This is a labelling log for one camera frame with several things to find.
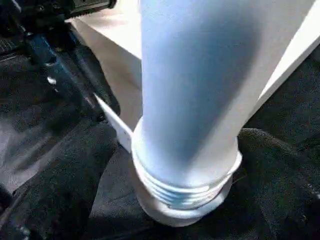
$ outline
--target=pipe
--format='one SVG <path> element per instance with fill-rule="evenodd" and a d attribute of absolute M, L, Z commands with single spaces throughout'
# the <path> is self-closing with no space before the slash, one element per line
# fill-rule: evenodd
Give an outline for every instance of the pipe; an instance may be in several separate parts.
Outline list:
<path fill-rule="evenodd" d="M 143 117 L 131 175 L 157 221 L 192 224 L 228 195 L 237 135 L 268 80 L 250 76 L 269 2 L 141 2 Z"/>

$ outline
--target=white plastic pipe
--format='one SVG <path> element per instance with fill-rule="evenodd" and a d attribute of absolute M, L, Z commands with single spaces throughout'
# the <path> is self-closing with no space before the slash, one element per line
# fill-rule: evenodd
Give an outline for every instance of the white plastic pipe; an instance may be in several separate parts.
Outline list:
<path fill-rule="evenodd" d="M 191 224 L 228 194 L 242 158 L 237 135 L 269 79 L 254 78 L 253 66 L 263 63 L 266 29 L 284 2 L 141 1 L 143 117 L 132 139 L 133 178 L 140 204 L 159 222 Z"/>

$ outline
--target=black fabric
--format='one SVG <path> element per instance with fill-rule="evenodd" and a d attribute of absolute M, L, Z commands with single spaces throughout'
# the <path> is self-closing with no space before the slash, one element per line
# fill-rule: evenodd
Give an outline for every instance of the black fabric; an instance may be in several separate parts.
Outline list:
<path fill-rule="evenodd" d="M 246 126 L 270 134 L 256 129 L 241 132 L 247 177 L 232 186 L 218 209 L 188 227 L 154 222 L 139 206 L 128 178 L 131 156 L 119 147 L 102 175 L 82 239 L 312 239 L 315 235 L 309 229 L 314 229 L 317 216 L 310 215 L 308 206 L 314 204 L 312 193 L 319 190 L 320 179 L 317 54 Z M 61 142 L 80 139 L 75 144 L 81 149 L 83 136 L 75 132 L 81 133 L 85 120 L 51 89 L 27 57 L 11 55 L 0 61 L 0 73 L 0 183 L 12 193 L 56 156 L 67 154 L 60 152 Z M 103 153 L 103 137 L 89 136 L 85 142 L 95 147 L 86 149 Z"/>

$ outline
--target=white tube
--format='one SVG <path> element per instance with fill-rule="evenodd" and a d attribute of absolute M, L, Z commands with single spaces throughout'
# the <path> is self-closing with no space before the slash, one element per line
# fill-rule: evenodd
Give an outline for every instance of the white tube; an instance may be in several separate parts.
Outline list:
<path fill-rule="evenodd" d="M 132 139 L 135 186 L 146 190 L 137 190 L 142 207 L 162 223 L 187 225 L 216 208 L 212 202 L 241 163 L 237 135 L 268 80 L 249 76 L 269 2 L 141 2 L 143 117 Z"/>

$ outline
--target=black cloth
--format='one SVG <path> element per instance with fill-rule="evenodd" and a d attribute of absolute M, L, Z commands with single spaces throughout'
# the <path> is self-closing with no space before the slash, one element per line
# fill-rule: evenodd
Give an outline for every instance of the black cloth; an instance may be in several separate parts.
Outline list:
<path fill-rule="evenodd" d="M 128 178 L 131 156 L 119 147 L 102 175 L 82 239 L 311 239 L 305 228 L 313 229 L 313 217 L 305 216 L 305 208 L 312 205 L 311 192 L 319 190 L 320 179 L 318 56 L 310 56 L 248 122 L 251 129 L 241 132 L 247 177 L 232 186 L 218 209 L 188 227 L 154 222 L 139 206 Z M 81 138 L 73 134 L 84 119 L 27 57 L 0 61 L 0 73 L 0 183 L 12 193 L 54 161 L 63 140 Z M 90 141 L 104 151 L 103 139 L 91 136 Z"/>

